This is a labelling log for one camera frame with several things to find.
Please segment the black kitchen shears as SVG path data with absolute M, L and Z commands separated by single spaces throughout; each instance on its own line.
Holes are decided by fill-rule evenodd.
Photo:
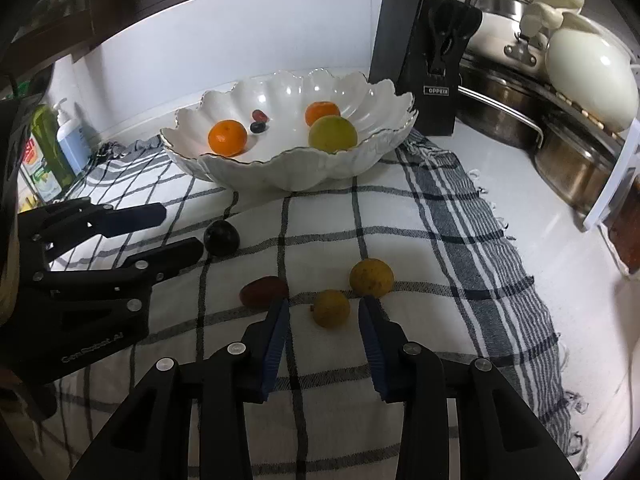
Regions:
M 459 0 L 432 0 L 427 12 L 427 73 L 451 76 L 482 19 L 482 11 L 475 6 Z

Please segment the red oblong date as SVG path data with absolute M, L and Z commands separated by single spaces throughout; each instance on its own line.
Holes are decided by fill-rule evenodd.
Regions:
M 246 284 L 239 293 L 241 304 L 250 310 L 265 311 L 288 299 L 288 284 L 277 276 L 264 276 Z

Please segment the white pump bottle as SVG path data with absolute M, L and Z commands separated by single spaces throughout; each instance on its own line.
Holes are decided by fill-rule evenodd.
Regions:
M 64 110 L 66 98 L 60 99 L 53 105 L 58 121 L 56 140 L 62 148 L 70 169 L 75 176 L 79 176 L 89 165 L 92 155 L 91 148 L 85 137 L 81 121 Z

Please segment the checked black white cloth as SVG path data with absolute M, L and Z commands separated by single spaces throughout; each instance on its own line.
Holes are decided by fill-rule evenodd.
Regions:
M 402 411 L 373 389 L 356 318 L 326 330 L 310 313 L 319 292 L 347 292 L 365 258 L 392 269 L 383 307 L 410 339 L 445 359 L 490 359 L 560 449 L 582 452 L 551 314 L 454 153 L 412 139 L 360 177 L 253 194 L 196 180 L 166 154 L 145 151 L 97 166 L 77 195 L 115 207 L 160 202 L 167 217 L 148 232 L 89 240 L 58 258 L 58 270 L 108 269 L 221 219 L 241 244 L 234 257 L 202 260 L 157 286 L 144 341 L 55 383 L 58 411 L 30 446 L 43 477 L 68 475 L 157 359 L 201 361 L 239 338 L 255 318 L 240 290 L 274 275 L 290 289 L 291 335 L 273 394 L 245 409 L 253 476 L 393 478 Z

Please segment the steel pot lower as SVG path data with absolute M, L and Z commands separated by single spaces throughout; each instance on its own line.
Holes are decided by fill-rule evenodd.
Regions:
M 565 203 L 585 216 L 600 196 L 616 157 L 570 117 L 548 114 L 541 130 L 544 140 L 534 154 L 538 174 Z

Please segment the yellow kumquat smaller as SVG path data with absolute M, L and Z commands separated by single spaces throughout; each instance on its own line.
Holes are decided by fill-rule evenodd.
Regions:
M 349 318 L 349 300 L 339 290 L 324 290 L 316 296 L 310 312 L 317 325 L 323 328 L 337 328 L 345 324 Z

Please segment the yellow kumquat larger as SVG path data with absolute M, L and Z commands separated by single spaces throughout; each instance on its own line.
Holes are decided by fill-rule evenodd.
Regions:
M 380 259 L 363 259 L 349 274 L 349 285 L 359 297 L 381 298 L 393 289 L 394 283 L 393 270 Z

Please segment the dark purple plum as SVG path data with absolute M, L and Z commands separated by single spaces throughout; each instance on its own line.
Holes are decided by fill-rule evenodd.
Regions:
M 217 220 L 205 229 L 203 244 L 209 258 L 228 258 L 239 250 L 240 236 L 231 223 Z

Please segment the green dish soap bottle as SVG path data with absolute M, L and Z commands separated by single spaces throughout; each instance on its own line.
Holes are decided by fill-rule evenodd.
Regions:
M 46 104 L 35 107 L 28 124 L 23 166 L 30 182 L 45 203 L 64 194 L 75 179 L 73 170 L 58 144 L 58 121 Z

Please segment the orange tangerine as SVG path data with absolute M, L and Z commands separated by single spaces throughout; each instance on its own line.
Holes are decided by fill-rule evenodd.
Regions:
M 245 127 L 236 120 L 225 119 L 210 128 L 207 141 L 210 149 L 218 155 L 232 157 L 244 151 L 248 139 Z
M 341 116 L 340 108 L 331 101 L 316 101 L 307 106 L 304 114 L 308 127 L 311 127 L 318 119 L 326 116 Z

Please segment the small dark blueberry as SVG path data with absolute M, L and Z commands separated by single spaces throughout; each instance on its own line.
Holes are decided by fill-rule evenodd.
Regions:
M 267 130 L 266 122 L 252 122 L 250 124 L 250 131 L 252 133 L 263 133 Z

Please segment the black knife block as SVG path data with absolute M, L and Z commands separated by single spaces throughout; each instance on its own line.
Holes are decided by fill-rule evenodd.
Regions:
M 457 117 L 460 64 L 451 76 L 427 73 L 427 12 L 432 0 L 382 0 L 369 80 L 393 81 L 410 92 L 418 111 L 414 128 L 424 136 L 451 136 Z

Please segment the white scalloped fruit bowl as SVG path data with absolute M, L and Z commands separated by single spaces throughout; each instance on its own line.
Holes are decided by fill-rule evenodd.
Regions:
M 353 148 L 329 154 L 309 145 L 304 114 L 317 101 L 335 103 L 355 127 Z M 225 119 L 248 126 L 254 110 L 266 114 L 265 131 L 250 133 L 240 154 L 216 154 L 208 144 L 209 130 Z M 413 95 L 397 93 L 388 79 L 370 84 L 359 72 L 282 70 L 241 80 L 228 91 L 205 92 L 198 106 L 176 111 L 175 127 L 163 128 L 160 138 L 171 160 L 194 178 L 235 191 L 306 191 L 371 169 L 407 139 L 418 115 Z

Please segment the cream ceramic pot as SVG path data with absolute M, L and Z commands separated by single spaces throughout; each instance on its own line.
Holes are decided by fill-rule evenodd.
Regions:
M 637 116 L 639 63 L 606 27 L 582 15 L 585 0 L 533 0 L 521 17 L 521 35 L 549 33 L 544 66 L 559 94 L 611 132 L 629 128 Z

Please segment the white enamel pot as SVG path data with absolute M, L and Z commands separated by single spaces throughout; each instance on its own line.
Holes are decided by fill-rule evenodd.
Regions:
M 535 78 L 547 78 L 544 50 L 548 37 L 538 32 L 531 40 L 520 37 L 520 23 L 498 14 L 483 13 L 480 28 L 466 50 L 472 55 Z

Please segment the green round fruit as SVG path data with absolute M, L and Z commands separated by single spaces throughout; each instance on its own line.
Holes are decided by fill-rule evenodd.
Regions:
M 327 153 L 348 151 L 358 143 L 358 133 L 352 123 L 341 116 L 324 116 L 309 129 L 308 143 Z

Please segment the glass jar with sauce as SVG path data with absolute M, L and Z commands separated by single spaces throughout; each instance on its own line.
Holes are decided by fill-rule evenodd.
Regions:
M 629 195 L 608 230 L 608 238 L 630 274 L 639 271 L 639 229 L 639 200 Z

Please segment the steel pan under shelf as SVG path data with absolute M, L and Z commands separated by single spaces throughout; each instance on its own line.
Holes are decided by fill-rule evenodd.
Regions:
M 513 77 L 483 65 L 460 63 L 457 118 L 503 144 L 535 151 L 544 140 L 544 102 Z

